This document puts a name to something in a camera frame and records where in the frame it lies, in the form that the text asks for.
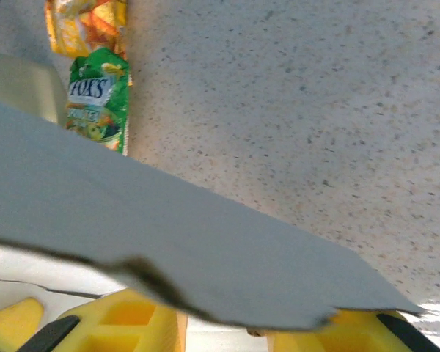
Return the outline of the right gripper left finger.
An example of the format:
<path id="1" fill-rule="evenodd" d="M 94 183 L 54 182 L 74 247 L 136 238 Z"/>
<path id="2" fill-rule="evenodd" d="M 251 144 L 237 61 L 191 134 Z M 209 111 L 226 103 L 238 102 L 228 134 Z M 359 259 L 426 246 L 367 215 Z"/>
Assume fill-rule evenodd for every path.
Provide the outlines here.
<path id="1" fill-rule="evenodd" d="M 62 313 L 20 351 L 182 352 L 187 317 L 124 289 Z"/>

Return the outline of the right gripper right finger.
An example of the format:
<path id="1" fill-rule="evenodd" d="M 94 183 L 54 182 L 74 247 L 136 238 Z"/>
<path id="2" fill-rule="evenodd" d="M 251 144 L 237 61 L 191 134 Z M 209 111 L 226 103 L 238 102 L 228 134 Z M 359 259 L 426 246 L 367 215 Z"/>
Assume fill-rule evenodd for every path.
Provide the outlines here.
<path id="1" fill-rule="evenodd" d="M 273 352 L 430 352 L 440 347 L 396 311 L 343 310 L 312 332 L 266 334 Z"/>

